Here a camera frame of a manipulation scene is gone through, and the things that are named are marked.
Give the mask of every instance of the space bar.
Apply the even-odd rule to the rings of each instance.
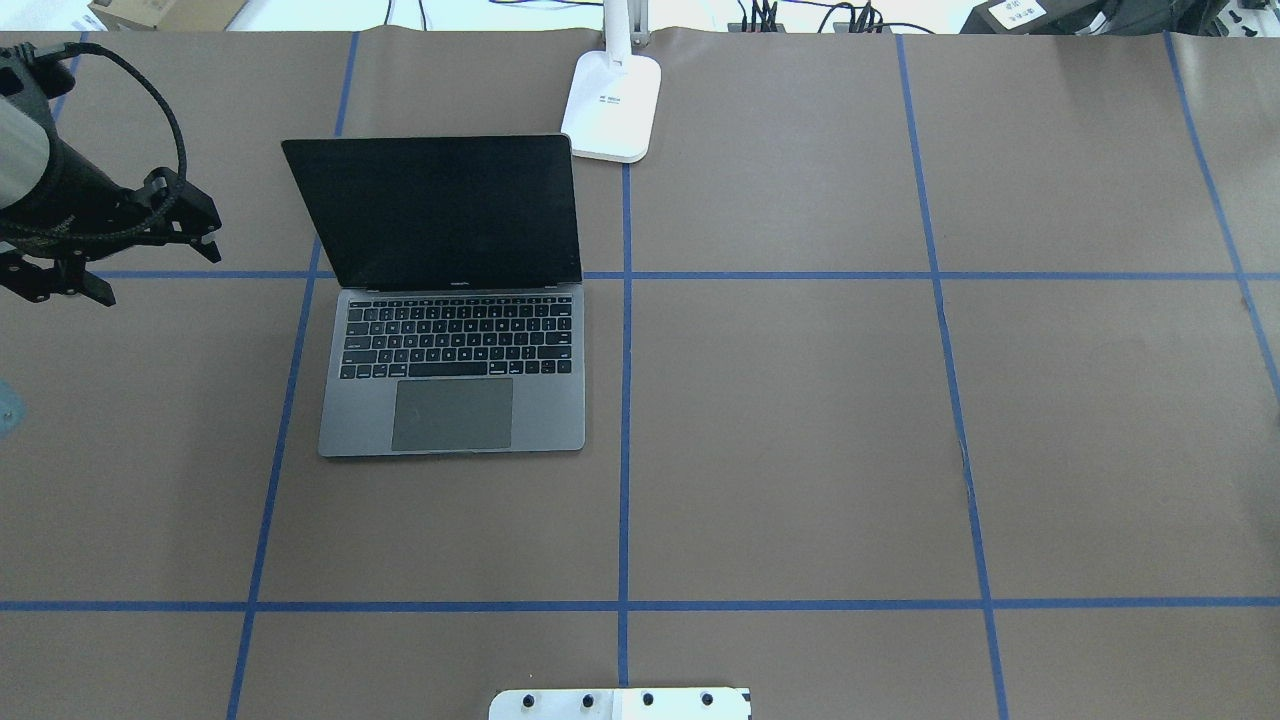
[[[413,363],[408,366],[411,378],[438,378],[442,375],[488,375],[488,363]]]

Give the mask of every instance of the black screen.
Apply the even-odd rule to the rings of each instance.
[[[568,137],[285,140],[343,287],[547,287],[582,279]]]

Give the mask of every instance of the light blue round object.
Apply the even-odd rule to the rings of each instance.
[[[0,380],[0,439],[12,433],[26,414],[27,409],[23,407],[18,393],[4,380]]]

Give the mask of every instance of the open laptop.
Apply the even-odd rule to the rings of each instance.
[[[581,450],[568,138],[282,147],[343,288],[320,455]]]

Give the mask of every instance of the label sticker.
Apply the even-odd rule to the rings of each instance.
[[[1036,0],[1005,0],[987,9],[1005,29],[1014,29],[1047,14]]]

